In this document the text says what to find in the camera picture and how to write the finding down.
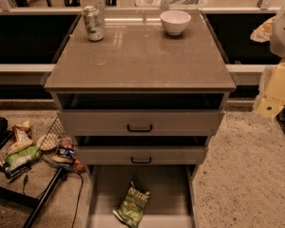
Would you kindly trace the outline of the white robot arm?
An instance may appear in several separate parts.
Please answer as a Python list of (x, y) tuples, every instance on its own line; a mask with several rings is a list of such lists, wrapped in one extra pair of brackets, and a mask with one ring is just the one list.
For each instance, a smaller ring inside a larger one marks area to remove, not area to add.
[(285, 4), (277, 14), (253, 31), (250, 39), (269, 42), (273, 54), (281, 61), (262, 73), (259, 94), (254, 104), (255, 113), (262, 118), (274, 118), (285, 105)]

